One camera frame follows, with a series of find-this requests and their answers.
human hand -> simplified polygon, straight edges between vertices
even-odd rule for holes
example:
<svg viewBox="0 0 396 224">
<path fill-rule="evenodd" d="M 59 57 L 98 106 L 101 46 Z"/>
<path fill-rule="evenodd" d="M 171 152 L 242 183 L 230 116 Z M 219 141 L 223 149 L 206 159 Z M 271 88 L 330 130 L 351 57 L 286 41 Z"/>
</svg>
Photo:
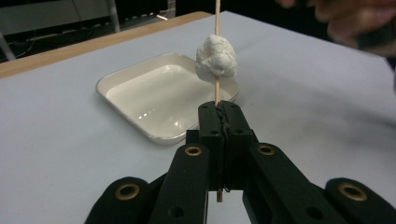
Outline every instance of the human hand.
<svg viewBox="0 0 396 224">
<path fill-rule="evenodd" d="M 316 16 L 328 22 L 328 35 L 335 42 L 358 47 L 358 36 L 391 23 L 396 28 L 396 0 L 317 0 Z M 396 56 L 396 40 L 365 49 L 385 57 Z"/>
<path fill-rule="evenodd" d="M 276 0 L 278 4 L 280 4 L 284 8 L 291 8 L 298 5 L 298 0 Z M 315 0 L 307 0 L 306 6 L 312 7 L 315 5 Z"/>
</svg>

wooden stick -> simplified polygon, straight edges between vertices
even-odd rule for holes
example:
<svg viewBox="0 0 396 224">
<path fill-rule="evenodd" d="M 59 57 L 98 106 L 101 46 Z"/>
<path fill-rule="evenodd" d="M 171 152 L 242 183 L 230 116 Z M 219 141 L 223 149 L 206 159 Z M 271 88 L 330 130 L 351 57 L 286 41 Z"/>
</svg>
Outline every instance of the wooden stick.
<svg viewBox="0 0 396 224">
<path fill-rule="evenodd" d="M 220 21 L 220 0 L 216 0 L 216 24 L 215 35 L 219 35 L 219 21 Z M 215 105 L 220 102 L 220 78 L 215 76 Z"/>
</svg>

white plastic tray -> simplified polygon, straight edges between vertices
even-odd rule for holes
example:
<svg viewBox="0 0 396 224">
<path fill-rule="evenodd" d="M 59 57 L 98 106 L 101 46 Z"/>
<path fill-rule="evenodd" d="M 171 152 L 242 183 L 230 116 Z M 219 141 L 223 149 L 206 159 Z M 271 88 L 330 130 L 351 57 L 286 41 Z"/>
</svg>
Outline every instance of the white plastic tray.
<svg viewBox="0 0 396 224">
<path fill-rule="evenodd" d="M 198 125 L 198 106 L 214 100 L 214 84 L 198 78 L 195 61 L 165 54 L 103 77 L 97 91 L 143 135 L 171 145 Z M 233 101 L 234 81 L 221 83 L 220 99 Z"/>
</svg>

wooden table edge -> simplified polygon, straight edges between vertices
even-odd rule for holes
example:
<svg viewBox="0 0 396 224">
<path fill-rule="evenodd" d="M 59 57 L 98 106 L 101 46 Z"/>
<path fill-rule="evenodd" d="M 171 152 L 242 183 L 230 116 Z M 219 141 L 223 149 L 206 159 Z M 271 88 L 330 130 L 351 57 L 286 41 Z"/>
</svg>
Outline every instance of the wooden table edge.
<svg viewBox="0 0 396 224">
<path fill-rule="evenodd" d="M 174 17 L 168 21 L 158 21 L 116 34 L 101 36 L 63 48 L 38 53 L 6 63 L 0 63 L 0 78 L 11 77 L 22 72 L 30 71 L 48 64 L 57 63 L 97 49 L 103 49 L 141 36 L 151 35 L 191 21 L 197 21 L 211 15 L 212 14 L 203 11 L 192 12 L 183 16 Z"/>
</svg>

table surface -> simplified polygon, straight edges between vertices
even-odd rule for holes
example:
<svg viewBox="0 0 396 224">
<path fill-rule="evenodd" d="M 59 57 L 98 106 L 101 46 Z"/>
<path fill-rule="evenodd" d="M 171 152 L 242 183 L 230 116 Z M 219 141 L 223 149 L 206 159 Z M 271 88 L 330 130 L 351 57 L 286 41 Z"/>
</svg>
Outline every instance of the table surface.
<svg viewBox="0 0 396 224">
<path fill-rule="evenodd" d="M 108 47 L 72 46 L 48 53 L 56 59 L 0 67 L 7 73 L 0 79 L 0 223 L 83 223 L 111 182 L 150 182 L 167 171 L 183 143 L 150 142 L 95 85 L 158 55 L 194 59 L 215 24 L 214 16 L 195 16 L 150 35 L 115 37 Z M 396 96 L 385 59 L 230 12 L 220 15 L 220 34 L 238 57 L 235 102 L 260 141 L 280 147 L 320 187 L 352 178 L 396 205 Z M 214 198 L 208 223 L 248 223 L 241 192 L 225 194 L 224 203 Z"/>
</svg>

